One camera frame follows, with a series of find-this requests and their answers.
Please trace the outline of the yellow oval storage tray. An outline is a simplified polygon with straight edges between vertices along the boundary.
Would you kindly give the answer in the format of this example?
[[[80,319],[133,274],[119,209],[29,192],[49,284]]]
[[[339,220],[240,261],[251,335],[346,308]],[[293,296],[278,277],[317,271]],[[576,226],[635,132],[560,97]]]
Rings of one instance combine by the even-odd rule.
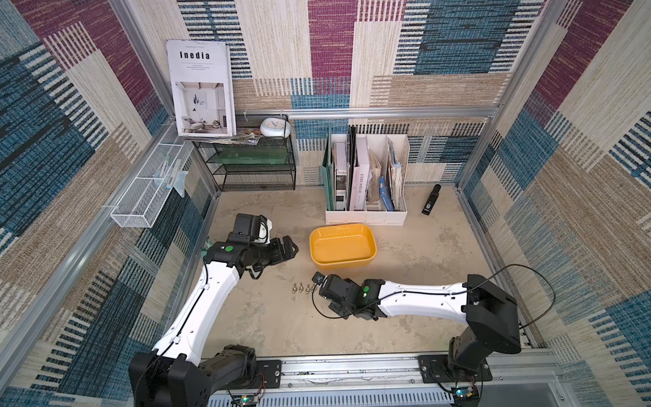
[[[310,256],[321,270],[369,266],[376,254],[375,236],[365,224],[319,227],[310,234]]]

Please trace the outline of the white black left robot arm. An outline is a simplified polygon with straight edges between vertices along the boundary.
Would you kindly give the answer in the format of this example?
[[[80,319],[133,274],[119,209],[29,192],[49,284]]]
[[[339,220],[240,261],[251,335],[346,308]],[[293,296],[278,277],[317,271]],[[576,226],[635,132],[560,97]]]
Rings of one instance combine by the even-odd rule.
[[[128,369],[135,406],[205,406],[219,390],[264,387],[256,352],[228,345],[202,358],[208,335],[225,300],[244,275],[293,259],[291,237],[272,237],[263,215],[239,214],[227,240],[210,246],[203,268],[176,320],[149,352],[135,354]]]

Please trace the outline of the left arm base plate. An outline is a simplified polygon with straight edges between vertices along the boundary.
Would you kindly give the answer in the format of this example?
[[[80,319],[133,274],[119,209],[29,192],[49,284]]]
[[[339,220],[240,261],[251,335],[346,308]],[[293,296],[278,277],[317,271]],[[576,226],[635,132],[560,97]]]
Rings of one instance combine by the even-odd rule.
[[[281,379],[281,360],[257,360],[256,373],[251,388],[264,390],[278,389],[281,386]]]

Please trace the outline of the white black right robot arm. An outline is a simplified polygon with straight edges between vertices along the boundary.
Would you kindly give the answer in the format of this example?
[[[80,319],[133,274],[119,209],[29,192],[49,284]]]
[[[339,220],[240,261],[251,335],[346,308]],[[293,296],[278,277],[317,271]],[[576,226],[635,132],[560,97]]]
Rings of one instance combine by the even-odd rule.
[[[319,295],[330,301],[337,319],[366,321],[403,315],[427,316],[466,324],[449,342],[442,369],[450,378],[469,381],[483,373],[493,353],[520,354],[518,307],[514,297],[488,278],[469,274],[464,283],[418,286],[367,279],[361,285],[335,274],[314,274]]]

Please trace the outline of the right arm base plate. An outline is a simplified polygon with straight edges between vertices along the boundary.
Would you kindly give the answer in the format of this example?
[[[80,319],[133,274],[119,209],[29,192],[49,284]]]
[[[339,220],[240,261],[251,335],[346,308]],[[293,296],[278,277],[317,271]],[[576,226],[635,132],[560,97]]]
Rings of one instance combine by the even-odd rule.
[[[491,382],[493,374],[486,361],[477,369],[466,369],[449,363],[447,354],[422,354],[417,357],[423,383]]]

